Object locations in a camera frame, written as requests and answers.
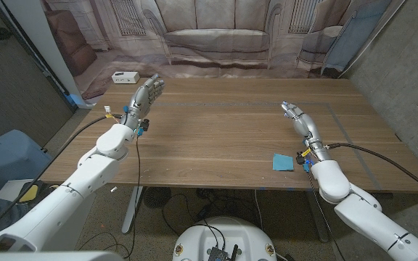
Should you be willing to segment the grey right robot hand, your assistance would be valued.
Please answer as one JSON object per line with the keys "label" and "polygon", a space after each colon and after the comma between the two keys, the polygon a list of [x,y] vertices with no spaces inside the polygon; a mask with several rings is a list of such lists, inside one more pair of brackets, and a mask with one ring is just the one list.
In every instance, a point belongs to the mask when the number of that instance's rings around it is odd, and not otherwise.
{"label": "grey right robot hand", "polygon": [[281,107],[285,116],[293,121],[295,131],[307,141],[307,144],[322,142],[317,126],[308,114],[286,101],[282,102]]}

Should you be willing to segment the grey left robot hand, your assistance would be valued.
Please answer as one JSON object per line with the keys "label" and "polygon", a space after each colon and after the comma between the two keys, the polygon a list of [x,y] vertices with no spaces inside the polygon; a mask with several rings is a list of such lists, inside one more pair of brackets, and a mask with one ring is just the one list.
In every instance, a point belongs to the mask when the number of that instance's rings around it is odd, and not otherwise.
{"label": "grey left robot hand", "polygon": [[158,74],[154,74],[146,80],[131,97],[128,111],[122,116],[120,123],[128,126],[130,129],[137,128],[139,121],[147,116],[150,107],[162,94],[164,87],[164,80],[160,80]]}

